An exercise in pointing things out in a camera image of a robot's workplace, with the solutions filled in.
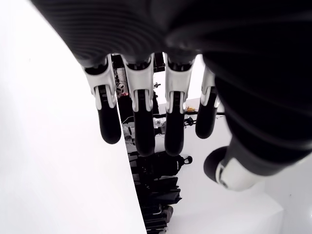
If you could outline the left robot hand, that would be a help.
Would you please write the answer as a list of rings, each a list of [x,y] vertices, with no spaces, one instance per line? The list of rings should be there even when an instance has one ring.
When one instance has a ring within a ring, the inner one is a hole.
[[[195,125],[208,138],[217,108],[232,133],[204,162],[233,191],[293,166],[312,152],[312,3],[309,0],[35,0],[68,46],[96,99],[103,139],[121,134],[110,55],[123,60],[137,151],[155,150],[153,62],[164,52],[165,150],[178,155],[197,55],[205,71]]]

